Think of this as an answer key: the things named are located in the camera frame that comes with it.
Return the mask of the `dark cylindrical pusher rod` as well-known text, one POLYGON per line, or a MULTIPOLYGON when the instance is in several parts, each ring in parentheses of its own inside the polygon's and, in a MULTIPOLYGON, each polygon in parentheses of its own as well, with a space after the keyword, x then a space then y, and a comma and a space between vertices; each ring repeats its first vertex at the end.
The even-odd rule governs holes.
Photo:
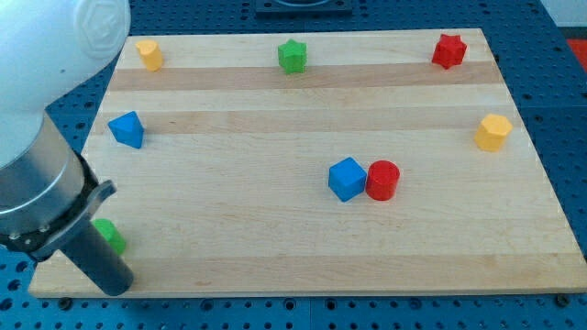
POLYGON ((133 283, 130 267, 90 222, 61 252, 108 296, 126 292, 133 283))

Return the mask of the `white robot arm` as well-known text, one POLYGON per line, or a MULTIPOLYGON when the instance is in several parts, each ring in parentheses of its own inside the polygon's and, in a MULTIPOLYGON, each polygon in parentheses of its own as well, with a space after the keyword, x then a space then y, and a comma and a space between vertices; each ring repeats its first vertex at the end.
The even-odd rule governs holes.
POLYGON ((115 58, 130 21, 127 0, 1 4, 1 244, 37 261, 59 250, 110 296, 134 276, 91 220, 116 187, 46 108, 115 58))

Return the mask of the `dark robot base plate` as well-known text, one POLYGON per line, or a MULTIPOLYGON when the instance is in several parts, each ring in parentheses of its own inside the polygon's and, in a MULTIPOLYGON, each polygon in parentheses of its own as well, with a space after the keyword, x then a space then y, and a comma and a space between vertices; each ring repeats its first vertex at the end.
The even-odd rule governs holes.
POLYGON ((353 0, 254 0, 257 17, 276 15, 349 14, 353 0))

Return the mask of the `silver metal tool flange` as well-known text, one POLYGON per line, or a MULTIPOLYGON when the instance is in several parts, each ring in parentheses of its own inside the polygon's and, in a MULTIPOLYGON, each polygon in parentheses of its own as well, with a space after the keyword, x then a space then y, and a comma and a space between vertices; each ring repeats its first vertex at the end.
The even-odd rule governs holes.
POLYGON ((1 169, 1 245, 45 260, 82 233, 115 192, 45 115, 31 146, 1 169))

